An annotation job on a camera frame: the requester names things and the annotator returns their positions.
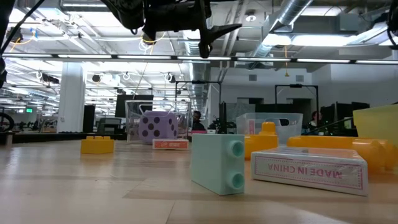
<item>red label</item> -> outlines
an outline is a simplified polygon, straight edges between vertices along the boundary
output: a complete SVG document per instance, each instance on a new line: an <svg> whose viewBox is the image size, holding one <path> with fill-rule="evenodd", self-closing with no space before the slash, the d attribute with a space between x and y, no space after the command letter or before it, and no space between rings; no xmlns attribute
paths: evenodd
<svg viewBox="0 0 398 224"><path fill-rule="evenodd" d="M188 149L188 140L154 140L154 149Z"/></svg>

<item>person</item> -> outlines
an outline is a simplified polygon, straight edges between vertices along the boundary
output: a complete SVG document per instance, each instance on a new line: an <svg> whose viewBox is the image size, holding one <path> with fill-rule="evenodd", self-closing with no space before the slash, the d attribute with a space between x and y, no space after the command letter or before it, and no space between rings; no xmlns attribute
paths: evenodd
<svg viewBox="0 0 398 224"><path fill-rule="evenodd" d="M206 131L203 124L200 123L201 113L199 111L193 112L193 123L192 130L193 131Z"/></svg>
<svg viewBox="0 0 398 224"><path fill-rule="evenodd" d="M322 120L322 114L317 111L312 112L312 120L310 121L310 129L315 129L318 127L318 121Z"/></svg>

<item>yellow cylinder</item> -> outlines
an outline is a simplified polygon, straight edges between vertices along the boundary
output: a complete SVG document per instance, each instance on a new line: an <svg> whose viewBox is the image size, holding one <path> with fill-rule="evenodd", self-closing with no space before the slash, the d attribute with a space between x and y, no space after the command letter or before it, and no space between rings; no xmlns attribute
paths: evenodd
<svg viewBox="0 0 398 224"><path fill-rule="evenodd" d="M397 162L396 153L398 153L394 146L382 140L352 137L295 136L287 141L287 146L352 149L368 163L370 172L378 172L384 166L388 167L388 169L393 169Z"/></svg>

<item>yellow block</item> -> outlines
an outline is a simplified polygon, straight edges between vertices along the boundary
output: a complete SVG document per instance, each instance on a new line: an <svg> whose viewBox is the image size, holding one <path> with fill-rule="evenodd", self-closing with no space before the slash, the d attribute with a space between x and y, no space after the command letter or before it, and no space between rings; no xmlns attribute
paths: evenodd
<svg viewBox="0 0 398 224"><path fill-rule="evenodd" d="M264 122L259 134L247 134L244 136L244 159L250 160L251 153L278 147L278 135L275 124Z"/></svg>
<svg viewBox="0 0 398 224"><path fill-rule="evenodd" d="M114 140L109 136L87 136L86 139L81 140L81 154L105 154L113 153L113 151Z"/></svg>
<svg viewBox="0 0 398 224"><path fill-rule="evenodd" d="M287 146L355 150L367 163L370 172L382 167L393 169L396 164L396 148L385 140L334 136L295 136Z"/></svg>

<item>white pillar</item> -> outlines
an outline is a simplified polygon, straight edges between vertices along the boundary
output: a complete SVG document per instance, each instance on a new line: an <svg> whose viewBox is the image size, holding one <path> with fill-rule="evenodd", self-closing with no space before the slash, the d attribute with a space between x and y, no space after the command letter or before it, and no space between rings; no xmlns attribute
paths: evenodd
<svg viewBox="0 0 398 224"><path fill-rule="evenodd" d="M83 130L86 73L82 63L64 62L62 67L57 132Z"/></svg>

